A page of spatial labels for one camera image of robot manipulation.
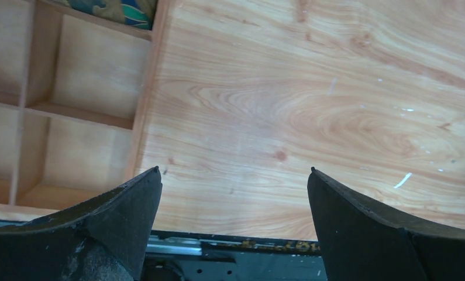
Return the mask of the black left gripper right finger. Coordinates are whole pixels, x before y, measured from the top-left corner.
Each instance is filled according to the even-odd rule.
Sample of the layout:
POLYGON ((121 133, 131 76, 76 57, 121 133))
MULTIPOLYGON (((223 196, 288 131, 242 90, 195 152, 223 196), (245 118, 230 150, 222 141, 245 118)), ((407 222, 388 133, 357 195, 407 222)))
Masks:
POLYGON ((400 211, 317 169, 307 191, 329 280, 465 280, 465 229, 400 211))

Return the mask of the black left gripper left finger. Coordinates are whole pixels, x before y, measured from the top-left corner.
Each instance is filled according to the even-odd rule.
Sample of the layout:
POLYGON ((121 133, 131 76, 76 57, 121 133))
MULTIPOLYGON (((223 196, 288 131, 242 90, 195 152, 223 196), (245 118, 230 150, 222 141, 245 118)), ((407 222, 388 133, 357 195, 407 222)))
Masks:
POLYGON ((161 192, 152 167, 72 207, 0 227, 0 280, 139 280, 161 192))

